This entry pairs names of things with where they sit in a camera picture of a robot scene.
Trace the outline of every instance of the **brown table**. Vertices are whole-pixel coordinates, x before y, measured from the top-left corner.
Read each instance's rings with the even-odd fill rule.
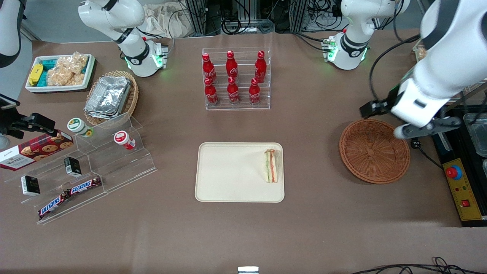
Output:
[[[341,71],[292,35],[177,40],[166,70],[137,78],[134,116],[159,170],[45,226],[35,224],[32,207],[20,205],[15,187],[2,185],[0,272],[225,274],[257,265],[263,274],[345,274],[431,263],[432,256],[485,272],[487,229],[459,227],[444,175],[419,151],[411,151],[406,175],[389,185],[360,181],[340,160],[342,130],[372,98],[370,66],[395,43],[392,32],[377,31],[363,63]],[[272,109],[207,112],[202,48],[259,44],[272,47]],[[411,47],[401,46],[377,66],[380,96],[414,65]],[[127,70],[113,42],[33,43],[34,56],[73,51],[97,58],[96,78]],[[83,116],[85,97],[23,90],[19,110],[42,113],[65,130],[69,118]],[[280,143],[284,201],[198,202],[198,146],[208,141]],[[436,158],[428,138],[423,146]]]

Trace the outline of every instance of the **cookie box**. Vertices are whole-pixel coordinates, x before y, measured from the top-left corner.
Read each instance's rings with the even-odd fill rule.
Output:
[[[57,130],[56,137],[43,134],[28,142],[1,152],[0,167],[15,171],[63,149],[69,148],[73,144],[73,138],[60,130]]]

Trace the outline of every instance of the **yellow control panel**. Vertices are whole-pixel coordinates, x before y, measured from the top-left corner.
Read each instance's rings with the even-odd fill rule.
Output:
[[[448,185],[460,219],[462,221],[482,220],[479,206],[473,196],[460,158],[443,164],[443,169],[447,175]]]

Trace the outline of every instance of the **emergency stop button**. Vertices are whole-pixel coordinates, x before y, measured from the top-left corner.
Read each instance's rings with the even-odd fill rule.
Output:
[[[459,180],[462,177],[462,170],[457,165],[452,165],[446,170],[446,174],[448,178],[452,178],[453,180]]]

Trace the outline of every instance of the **brown woven basket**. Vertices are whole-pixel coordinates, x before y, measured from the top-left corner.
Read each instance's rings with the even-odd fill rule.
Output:
[[[345,128],[340,155],[355,176],[373,184],[399,180],[410,162],[407,142],[394,137],[394,127],[374,119],[359,120]]]
[[[130,115],[132,115],[133,111],[135,110],[135,106],[137,104],[137,99],[139,99],[139,88],[137,87],[137,82],[135,82],[135,79],[133,78],[133,76],[130,75],[128,72],[118,71],[118,70],[108,72],[104,76],[114,76],[114,77],[123,76],[127,79],[130,79],[130,81],[132,82],[132,85],[130,86],[129,95],[127,96],[127,100],[125,101],[125,105],[123,107],[122,113],[128,112]],[[98,80],[96,80],[96,82],[93,84],[92,88],[90,89],[90,93],[88,93],[88,97],[86,98],[87,102],[93,93],[94,87],[96,86],[96,84],[98,84],[100,79],[101,79],[101,77],[98,78]],[[88,122],[90,122],[90,124],[92,124],[93,126],[99,125],[99,124],[107,121],[107,119],[91,117],[86,112],[85,112],[85,117],[86,117],[86,120]]]

